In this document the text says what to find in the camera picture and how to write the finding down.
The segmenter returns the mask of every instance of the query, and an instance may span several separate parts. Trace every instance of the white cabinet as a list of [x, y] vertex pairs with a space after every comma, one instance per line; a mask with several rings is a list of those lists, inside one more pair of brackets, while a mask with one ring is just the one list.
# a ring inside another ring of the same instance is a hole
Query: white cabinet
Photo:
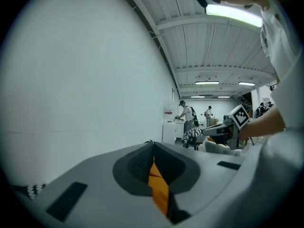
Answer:
[[176, 120], [175, 121], [175, 126], [176, 126], [176, 129], [175, 129], [175, 137], [176, 138], [182, 138], [183, 135], [184, 135], [184, 121], [181, 121], [181, 120]]
[[162, 142], [175, 144], [175, 123], [164, 123], [162, 130]]

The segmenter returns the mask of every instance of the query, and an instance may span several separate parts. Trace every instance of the white wall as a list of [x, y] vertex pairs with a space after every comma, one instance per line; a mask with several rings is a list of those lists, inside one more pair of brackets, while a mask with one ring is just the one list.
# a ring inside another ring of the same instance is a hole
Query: white wall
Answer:
[[[193, 107], [199, 123], [206, 120], [204, 112], [210, 105], [212, 107], [211, 112], [213, 113], [213, 116], [222, 122], [224, 115], [227, 115], [240, 104], [239, 100], [185, 100], [185, 102], [187, 105]], [[182, 114], [182, 111], [183, 108], [180, 106], [179, 115]]]
[[161, 141], [174, 84], [124, 0], [33, 0], [4, 55], [0, 155], [12, 184], [49, 183], [88, 157]]
[[260, 103], [263, 101], [262, 100], [263, 98], [269, 98], [270, 101], [273, 103], [274, 101], [273, 101], [272, 97], [270, 96], [270, 94], [271, 94], [271, 91], [270, 91], [269, 87], [267, 87], [267, 86], [260, 87], [259, 88]]
[[256, 117], [256, 109], [260, 106], [260, 97], [259, 91], [253, 90], [251, 91], [251, 100], [252, 100], [252, 117]]

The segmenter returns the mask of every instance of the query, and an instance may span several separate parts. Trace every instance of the black rubber pad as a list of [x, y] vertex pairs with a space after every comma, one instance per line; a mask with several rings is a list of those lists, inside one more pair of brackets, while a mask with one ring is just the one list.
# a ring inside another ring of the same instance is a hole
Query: black rubber pad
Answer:
[[230, 163], [230, 162], [226, 162], [226, 161], [220, 161], [218, 163], [218, 165], [224, 166], [224, 167], [227, 167], [230, 169], [234, 169], [234, 170], [238, 170], [241, 167], [241, 165], [239, 165], [239, 164]]
[[86, 184], [74, 182], [47, 209], [47, 213], [59, 221], [64, 222], [86, 188]]

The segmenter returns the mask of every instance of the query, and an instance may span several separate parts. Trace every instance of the ceiling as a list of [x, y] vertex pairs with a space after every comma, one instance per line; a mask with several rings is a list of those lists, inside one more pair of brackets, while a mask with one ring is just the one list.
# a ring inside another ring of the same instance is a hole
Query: ceiling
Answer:
[[[260, 28], [207, 15], [195, 0], [133, 1], [163, 49], [181, 98], [238, 97], [275, 80], [275, 71], [261, 46]], [[257, 6], [248, 11], [260, 16]], [[206, 80], [219, 84], [195, 84]], [[256, 85], [244, 86], [239, 82]]]

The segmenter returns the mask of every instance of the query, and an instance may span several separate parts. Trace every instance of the orange strap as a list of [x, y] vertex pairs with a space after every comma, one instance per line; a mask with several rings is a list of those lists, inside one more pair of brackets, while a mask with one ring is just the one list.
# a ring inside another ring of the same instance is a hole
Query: orange strap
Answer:
[[169, 203], [169, 186], [162, 178], [155, 163], [153, 163], [150, 174], [148, 186], [153, 189], [153, 200], [157, 207], [161, 210], [164, 216], [167, 216]]

